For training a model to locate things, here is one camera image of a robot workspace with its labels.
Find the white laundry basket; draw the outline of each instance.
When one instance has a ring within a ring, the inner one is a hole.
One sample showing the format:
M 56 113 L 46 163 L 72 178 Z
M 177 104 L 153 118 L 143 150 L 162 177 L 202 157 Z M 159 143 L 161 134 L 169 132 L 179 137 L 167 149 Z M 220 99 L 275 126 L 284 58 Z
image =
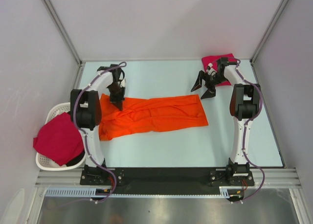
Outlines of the white laundry basket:
M 70 111 L 70 103 L 61 103 L 54 108 L 52 108 L 47 116 L 47 119 L 45 120 L 45 124 L 55 118 L 57 115 L 60 115 L 64 112 L 69 112 Z M 42 170 L 47 170 L 47 171 L 64 171 L 64 170 L 70 170 L 79 167 L 84 163 L 86 159 L 86 155 L 82 158 L 80 162 L 73 166 L 66 166 L 66 165 L 58 165 L 56 162 L 53 160 L 39 154 L 37 152 L 36 154 L 36 164 L 38 165 L 39 168 Z

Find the red cloth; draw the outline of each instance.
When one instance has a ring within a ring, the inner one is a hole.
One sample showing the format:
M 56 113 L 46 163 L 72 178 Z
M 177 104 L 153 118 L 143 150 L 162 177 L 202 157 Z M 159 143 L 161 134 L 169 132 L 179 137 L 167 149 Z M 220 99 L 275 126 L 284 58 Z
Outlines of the red cloth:
M 67 113 L 46 123 L 33 141 L 35 150 L 62 166 L 84 150 L 82 137 Z
M 214 62 L 215 60 L 221 58 L 221 57 L 231 57 L 231 58 L 234 58 L 234 55 L 233 54 L 225 54 L 225 55 L 215 55 L 215 56 L 206 56 L 206 57 L 203 57 L 201 60 L 202 60 L 202 63 L 203 63 L 203 68 L 204 68 L 204 71 L 206 71 L 206 67 L 209 65 L 209 63 L 211 62 Z M 213 64 L 213 68 L 215 71 L 217 71 L 217 63 L 215 62 Z M 231 86 L 230 82 L 229 81 L 225 81 L 224 83 L 221 83 L 217 86 Z

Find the reflective floor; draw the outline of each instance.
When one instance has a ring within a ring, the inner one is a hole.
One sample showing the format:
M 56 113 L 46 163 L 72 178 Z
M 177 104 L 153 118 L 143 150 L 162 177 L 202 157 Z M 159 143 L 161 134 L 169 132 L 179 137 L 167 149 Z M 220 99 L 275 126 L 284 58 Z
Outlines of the reflective floor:
M 111 198 L 101 204 L 45 198 L 38 224 L 298 224 L 288 189 L 263 189 L 244 204 L 203 198 Z

